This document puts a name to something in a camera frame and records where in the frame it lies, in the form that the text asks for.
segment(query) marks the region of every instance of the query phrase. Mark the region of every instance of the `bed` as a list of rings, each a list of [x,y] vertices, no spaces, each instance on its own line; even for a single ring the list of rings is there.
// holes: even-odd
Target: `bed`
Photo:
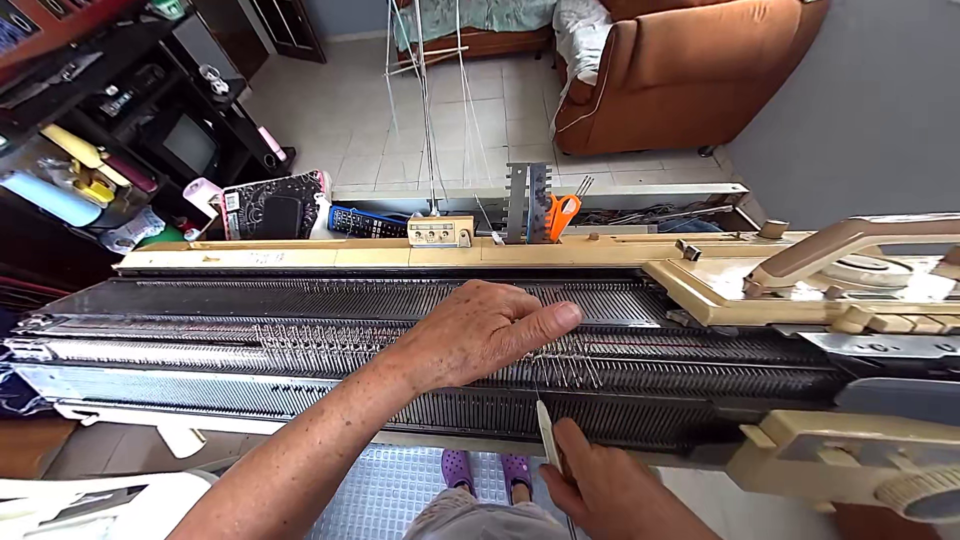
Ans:
[[[461,42],[465,58],[547,50],[553,38],[551,21],[556,0],[465,0],[460,2]],[[397,58],[417,52],[413,0],[396,0],[400,17],[393,31]],[[452,0],[420,0],[423,51],[457,46],[456,9]]]

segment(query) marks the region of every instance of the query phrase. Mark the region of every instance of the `television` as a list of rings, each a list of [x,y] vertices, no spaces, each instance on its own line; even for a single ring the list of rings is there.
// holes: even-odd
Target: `television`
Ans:
[[[141,144],[188,183],[216,182],[220,146],[206,121],[185,110],[165,110],[146,125]]]

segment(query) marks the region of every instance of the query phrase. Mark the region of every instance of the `foot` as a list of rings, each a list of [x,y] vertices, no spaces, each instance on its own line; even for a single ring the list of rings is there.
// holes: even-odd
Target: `foot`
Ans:
[[[532,500],[534,495],[534,483],[530,479],[530,467],[527,458],[522,455],[501,454],[500,465],[503,466],[503,481],[507,486],[507,501],[514,504],[514,487],[525,487],[518,489],[517,494],[525,494],[527,501]],[[517,497],[517,503],[522,503],[520,497]]]
[[[444,473],[446,487],[465,486],[470,495],[476,497],[473,491],[473,474],[470,472],[470,458],[464,450],[444,450],[440,460],[441,471]]]

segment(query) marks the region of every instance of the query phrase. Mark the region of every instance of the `knitting machine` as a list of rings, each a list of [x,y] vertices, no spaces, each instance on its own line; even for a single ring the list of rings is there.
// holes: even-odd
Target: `knitting machine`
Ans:
[[[510,282],[577,303],[583,324],[420,396],[382,433],[529,448],[539,390],[592,442],[726,465],[744,489],[953,515],[960,253],[884,257],[876,245],[958,242],[960,214],[785,228],[439,249],[157,243],[34,312],[7,345],[67,417],[157,425],[168,442],[173,427],[271,432],[464,280]]]

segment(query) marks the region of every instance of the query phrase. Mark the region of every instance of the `orange scissors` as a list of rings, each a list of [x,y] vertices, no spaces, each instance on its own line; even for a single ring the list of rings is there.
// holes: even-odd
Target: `orange scissors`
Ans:
[[[573,216],[580,211],[580,197],[576,195],[565,195],[563,199],[557,199],[557,196],[550,193],[550,211],[547,213],[546,229],[549,233],[550,243],[557,243],[560,235],[564,233],[566,226],[570,224]]]

